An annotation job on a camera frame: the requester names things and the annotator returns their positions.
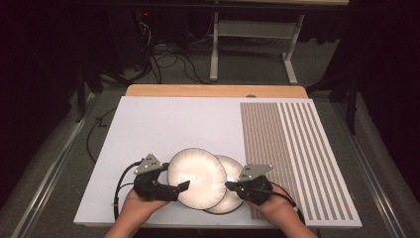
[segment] gray stripe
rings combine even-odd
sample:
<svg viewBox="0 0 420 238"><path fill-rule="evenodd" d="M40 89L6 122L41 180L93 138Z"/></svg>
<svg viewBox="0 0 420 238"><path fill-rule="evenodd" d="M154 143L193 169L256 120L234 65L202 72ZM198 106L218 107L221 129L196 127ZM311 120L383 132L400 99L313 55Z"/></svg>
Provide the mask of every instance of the gray stripe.
<svg viewBox="0 0 420 238"><path fill-rule="evenodd" d="M314 115L314 112L312 111L312 110L309 110L309 112L311 113L311 117L312 117L312 119L314 120L314 118L315 118L315 115ZM319 135L319 137L321 137L321 131L320 131L320 128L319 127L317 127L316 128L316 133ZM322 144L322 148L323 148L323 150L325 151L325 152L327 152L327 146L326 146L326 144L325 144L325 142L324 142L324 140L321 140L320 141L320 143ZM328 163L329 163L329 166L332 168L333 167L333 165L332 165L332 158L330 157L330 155L329 154L326 154L327 155L327 161L328 161ZM333 173L333 177L334 177L334 180L337 182L337 187L338 187L338 189L339 189L339 193L340 193L340 197L342 198L342 200L343 200L343 203L344 203L344 206L345 206L345 209L346 209L346 212L347 212L347 214L349 215L349 218L351 219L351 220L353 220L354 219L354 217L353 217L353 214L352 214L352 212L351 212L351 210L350 210L350 208L349 208L349 205L348 205L348 202L347 202L347 200L346 200L346 197L345 197L345 195L344 195L344 190L343 190L343 188L342 188L342 185L341 185L341 183L339 182L339 180L338 180L338 176L337 176L337 171L336 170L332 170L332 173ZM340 215L341 215L341 218L342 219L345 219L345 217L344 217L344 211L343 211L343 207L342 206L339 206L340 207Z"/></svg>
<svg viewBox="0 0 420 238"><path fill-rule="evenodd" d="M304 202L307 219L320 220L321 212L325 220L344 220L346 212L353 219L344 189L338 180L338 172L333 167L333 158L328 153L327 142L323 140L322 128L313 110L310 103L241 103L246 162L273 165L274 169L266 176L269 180L287 187L299 205ZM326 158L319 158L322 154L325 154ZM293 159L290 156L295 160L297 174L293 171ZM300 197L298 188L305 187L305 180L310 183L307 189L301 189ZM337 189L334 188L333 182L336 183ZM345 207L342 207L339 197L344 201ZM252 219L262 217L253 210Z"/></svg>

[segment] black wire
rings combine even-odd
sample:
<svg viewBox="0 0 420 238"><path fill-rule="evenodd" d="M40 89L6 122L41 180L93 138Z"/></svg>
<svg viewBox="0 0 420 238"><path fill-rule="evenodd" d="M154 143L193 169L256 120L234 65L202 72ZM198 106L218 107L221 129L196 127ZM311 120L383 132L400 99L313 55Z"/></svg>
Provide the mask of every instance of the black wire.
<svg viewBox="0 0 420 238"><path fill-rule="evenodd" d="M157 84L161 84L161 73L160 73L160 66L158 65L158 61L155 56L152 54L152 59L154 59L155 65L157 66L157 73L158 73L158 80Z"/></svg>
<svg viewBox="0 0 420 238"><path fill-rule="evenodd" d="M197 80L197 79L195 79L195 78L192 78L189 74L188 74L188 72L186 71L186 62L185 62L185 60L184 59L182 59L182 58L178 58L182 63L183 63L183 65L184 65L184 72L185 72L185 75L189 78L189 79L191 79L192 81L195 81L195 82L198 82L198 83L200 83L200 80Z"/></svg>
<svg viewBox="0 0 420 238"><path fill-rule="evenodd" d="M152 68L152 73L154 74L155 79L157 80L157 84L158 84L158 75L153 68Z"/></svg>
<svg viewBox="0 0 420 238"><path fill-rule="evenodd" d="M197 79L198 79L198 82L201 82L201 83L203 83L203 84L212 84L212 83L210 83L210 82L206 82L206 81L203 81L203 80L201 80L201 77L198 75L198 73L197 73L197 71L195 70L195 65L194 65L194 63L191 61L191 59L186 55L186 54L184 54L184 53L176 53L177 55L182 55L183 57L185 57L187 60L188 60L188 62L191 64L191 66L192 66L192 71L194 72L194 75L197 77ZM188 73L186 72L186 67L184 67L184 71L185 71L185 74L188 76Z"/></svg>
<svg viewBox="0 0 420 238"><path fill-rule="evenodd" d="M257 43L257 42L248 41L248 40L251 40L251 39L255 39L255 38L240 38L238 41L241 41L245 47L247 47L247 46L251 46L251 47L267 46L267 45L270 45L270 44L273 44L273 43L276 43L276 42L279 41L279 39L270 39L266 43Z"/></svg>
<svg viewBox="0 0 420 238"><path fill-rule="evenodd" d="M263 192L263 193L268 193L268 194L271 194L271 195L276 195L276 196L279 196L279 197L282 197L282 198L284 198L285 200L287 200L289 203L290 203L290 205L293 207L293 208L295 208L296 209L296 213L297 213L297 216L299 217L299 219L300 219L300 221L303 223L303 224L306 224L306 222L305 222L305 217L303 216L303 213L302 213L302 211L300 210L300 208L297 206L297 204L296 204L296 202L293 200L293 198L290 196L290 194L282 187L282 186L280 186L280 185L278 185L278 184L276 184L276 183L274 183L274 182L272 182L271 181L271 183L272 184L274 184L274 185L276 185L276 186L278 186L278 187L280 187L281 189L283 189L283 191L287 194L287 196L286 195L283 195L283 194L281 194L281 193L278 193L278 192L275 192L275 191L268 191L268 190L262 190L262 189L253 189L254 191L259 191L259 192Z"/></svg>
<svg viewBox="0 0 420 238"><path fill-rule="evenodd" d="M209 41L209 40L212 40L212 39L213 38L209 38L209 39L206 39L206 40L204 40L202 42L199 42L199 43L190 44L189 46L194 48L194 49L198 49L198 50L207 50L207 49L212 48L212 46L213 46L213 41Z"/></svg>
<svg viewBox="0 0 420 238"><path fill-rule="evenodd" d="M96 126L99 123L102 123L103 119L110 114L111 112L113 112L115 109L117 109L117 107L112 108L111 110L107 111L104 115L102 115L101 117L97 117L96 118L96 122L95 124L93 124L92 128L90 129L89 133L87 134L87 138L86 138L86 151L87 154L89 155L90 160L96 164L96 160L93 158L92 153L90 152L90 148L89 148L89 141L90 141L90 136L92 135L93 130L96 128Z"/></svg>
<svg viewBox="0 0 420 238"><path fill-rule="evenodd" d="M240 41L239 45L233 50L224 50L220 46L217 49L221 52L232 53L232 52L235 52L235 51L239 50L243 46L243 44L244 44L244 41Z"/></svg>
<svg viewBox="0 0 420 238"><path fill-rule="evenodd" d="M163 53L166 53L166 52L168 52L169 51L169 44L162 44L162 46L166 46L166 49L164 49L164 50L160 50L160 52L154 52L154 55L155 56L158 56L158 55L160 55L160 54L163 54Z"/></svg>
<svg viewBox="0 0 420 238"><path fill-rule="evenodd" d="M192 42L192 43L188 43L188 44L190 46L194 46L194 45L197 45L197 44L200 44L200 43L203 43L203 42L207 42L207 41L213 39L213 37L209 37L208 36L210 34L210 32L211 32L212 26L214 26L213 22L214 22L214 14L211 14L209 27L208 27L207 32L204 35L204 37L201 38L200 40L198 40L198 42Z"/></svg>
<svg viewBox="0 0 420 238"><path fill-rule="evenodd" d="M114 206L114 217L115 217L115 220L117 220L117 218L118 218L118 216L120 215L120 211L119 211L119 207L118 207L118 205L119 205L119 203L118 203L118 201L119 201L119 197L118 197L118 193L120 192L120 189L123 187L123 186L125 186L125 185L129 185L129 183L126 183L126 184L124 184L124 185L121 185L121 183L123 182L123 179L124 179L124 177L126 176L126 173L131 169L131 168L133 168L133 167L136 167L136 166L138 166L140 164L140 162L135 162L135 163L133 163L133 164L131 164L131 165L129 165L124 171L123 171L123 173L121 174L121 177L120 177L120 179L118 180L118 184L117 184L117 188L115 189L115 194L114 194L114 204L113 204L113 206Z"/></svg>
<svg viewBox="0 0 420 238"><path fill-rule="evenodd" d="M174 65L178 62L178 57L177 57L177 56L174 56L174 55L162 56L162 57L160 57L160 58L157 58L157 61L159 61L159 60L161 60L161 59L164 59L164 58L175 58L175 60L174 60L174 61L173 61L170 65L164 65L164 66L160 65L160 66L159 66L160 68L168 68L168 67L172 67L172 66L174 66Z"/></svg>
<svg viewBox="0 0 420 238"><path fill-rule="evenodd" d="M137 74L136 76L134 76L134 77L132 77L132 78L129 78L128 80L129 80L129 81L135 81L135 80L138 80L138 79L140 79L140 78L143 78L144 76L146 76L146 75L148 75L148 74L149 74L149 72L151 71L151 68L152 68L152 65L151 65L151 63L148 61L148 62L146 63L145 68L143 69L143 71L142 71L141 73Z"/></svg>

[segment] gray carpet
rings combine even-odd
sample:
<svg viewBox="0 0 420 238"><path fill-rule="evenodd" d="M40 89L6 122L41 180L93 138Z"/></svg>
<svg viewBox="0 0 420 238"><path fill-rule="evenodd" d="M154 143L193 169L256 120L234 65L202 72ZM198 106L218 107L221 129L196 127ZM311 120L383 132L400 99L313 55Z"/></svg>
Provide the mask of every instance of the gray carpet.
<svg viewBox="0 0 420 238"><path fill-rule="evenodd" d="M277 42L266 46L249 44L234 52L220 53L219 80L220 84L287 84L285 72L280 63L279 47L286 44ZM303 86L311 85L321 79L328 65L336 44L318 46L314 42L299 43L292 58L293 66L299 83ZM235 49L232 43L221 46L228 51ZM201 80L208 79L210 50L190 48L186 52L194 63L196 72ZM182 60L172 65L174 57L160 58L157 62L161 69L163 83L196 83L188 78L197 79L193 73L192 64L180 56ZM127 69L127 76L135 72ZM155 83L156 77L149 73L138 83ZM118 105L118 101L124 95L125 89L120 85L105 84L102 94L96 95L92 110L86 115L86 122L80 134L74 141L68 153L67 163L54 186L52 194L43 207L38 221L30 232L30 237L102 237L107 227L85 227L75 225L72 221L77 211L80 199L89 181L94 163L89 159L86 151L86 138L96 122L95 117L104 115L107 111ZM337 105L331 104L326 98L325 92L311 95L315 100L318 113L324 125L333 152L343 173L349 191L354 196L354 203L361 217L363 228L361 229L322 229L322 237L392 237L383 222L383 217L377 208L366 182L364 172L361 169L356 152L352 146L347 129L343 126L343 118L337 114ZM384 187L397 218L401 221L406 237L420 237L416 226L419 219L419 204L415 201L407 185L401 178L394 166L386 149L380 142L374 126L371 124L368 112L364 108L363 101L359 101L357 113L357 139L361 142L364 153L377 173L380 184ZM75 106L67 117L60 123L55 131L49 136L39 152L28 166L24 177L16 186L14 193L2 208L0 213L0 237L10 237L18 225L21 217L30 205L34 194L45 177L50 165L59 154L60 148L66 142L74 127L76 115ZM105 117L103 124L110 125L112 115ZM105 140L109 127L96 127L90 135L89 148L94 158L99 155L102 143ZM195 230L184 229L146 229L142 231L142 237L197 237ZM264 235L274 237L278 233L273 231L238 231L231 230L225 234L227 237L241 235L243 237L255 237Z"/></svg>

